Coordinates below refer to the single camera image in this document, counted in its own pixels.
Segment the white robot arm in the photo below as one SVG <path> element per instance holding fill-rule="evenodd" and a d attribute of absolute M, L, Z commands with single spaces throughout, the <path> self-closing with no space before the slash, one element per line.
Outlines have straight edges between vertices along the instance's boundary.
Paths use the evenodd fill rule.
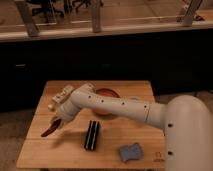
<path fill-rule="evenodd" d="M 68 123 L 84 108 L 99 109 L 159 128 L 165 133 L 165 171 L 213 171 L 213 115 L 200 99 L 181 95 L 166 104 L 95 93 L 88 83 L 73 88 L 56 116 Z"/>

